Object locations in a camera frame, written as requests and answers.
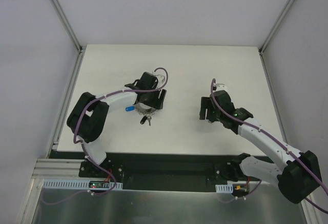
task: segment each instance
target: white panel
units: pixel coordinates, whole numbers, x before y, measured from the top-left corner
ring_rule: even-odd
[[[0,223],[16,223],[76,51],[49,0],[0,0]]]
[[[59,0],[81,44],[261,47],[287,0]]]
[[[68,114],[82,93],[109,93],[144,71],[169,72],[164,108],[141,125],[137,112],[111,112],[101,134],[107,152],[263,155],[221,123],[199,120],[200,99],[212,78],[228,86],[236,107],[244,107],[281,139],[279,125],[256,47],[88,45]],[[81,151],[64,125],[58,150]]]
[[[328,6],[327,0],[298,0],[265,52],[288,141],[319,158],[328,183]],[[328,197],[315,199],[328,209]],[[328,223],[328,215],[322,215]]]

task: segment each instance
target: black joint housing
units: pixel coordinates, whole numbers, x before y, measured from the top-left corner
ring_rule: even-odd
[[[136,81],[136,84],[126,84],[125,86],[133,90],[154,90],[158,84],[158,79],[155,75],[145,72],[141,78]],[[166,90],[162,89],[155,92],[137,93],[137,103],[143,103],[149,107],[161,110],[163,108]]]
[[[244,108],[235,109],[234,103],[231,102],[229,94],[225,90],[216,91],[210,97],[202,97],[200,102],[200,120],[209,120],[210,122],[219,121],[227,129],[232,130],[235,134],[238,134],[238,126],[242,123],[232,120],[227,117],[216,106],[213,101],[213,97],[220,105],[220,107],[226,111],[229,115],[236,117],[239,120],[246,120],[247,118],[253,118],[253,115]]]
[[[74,109],[67,119],[67,126],[70,127],[73,133],[75,132],[77,121],[81,116],[83,109],[94,99],[96,99],[94,95],[89,92],[85,92],[77,101]],[[95,141],[100,136],[104,128],[108,109],[109,105],[102,101],[93,103],[87,109],[89,112],[92,112],[92,114],[90,116],[84,114],[77,133],[77,135],[83,138],[86,143]]]
[[[299,159],[322,180],[317,156],[311,151],[300,154]],[[314,178],[296,160],[289,161],[277,178],[280,192],[292,203],[300,203],[319,187]]]
[[[245,175],[240,169],[241,162],[251,156],[250,154],[242,153],[231,160],[230,164],[225,165],[221,170],[220,174],[223,178],[231,181],[239,181],[244,178]]]

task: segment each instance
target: small object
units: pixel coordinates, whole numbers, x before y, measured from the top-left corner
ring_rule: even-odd
[[[145,121],[147,120],[148,117],[144,116],[141,121],[140,121],[140,124],[143,125],[145,123]]]
[[[217,193],[233,193],[234,188],[232,184],[227,185],[215,185],[215,190]]]
[[[152,119],[151,116],[148,116],[148,117],[147,117],[147,121],[148,121],[148,123],[149,123],[149,126],[151,125],[151,124],[150,124],[150,120],[151,120],[151,119]]]
[[[134,106],[130,106],[130,107],[126,107],[125,111],[133,111],[134,110]]]

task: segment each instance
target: blue object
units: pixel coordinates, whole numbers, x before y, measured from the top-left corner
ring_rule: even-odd
[[[134,106],[126,107],[125,110],[126,111],[132,111],[132,110],[134,110]]]

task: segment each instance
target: key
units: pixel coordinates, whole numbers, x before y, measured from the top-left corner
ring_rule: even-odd
[[[151,124],[150,124],[150,120],[151,120],[151,119],[152,119],[151,116],[148,116],[148,117],[147,117],[147,120],[148,120],[149,126],[151,125]]]
[[[147,118],[146,116],[144,116],[144,117],[141,119],[140,124],[141,124],[141,125],[144,124],[145,121],[146,121],[147,119],[148,119],[148,118]]]

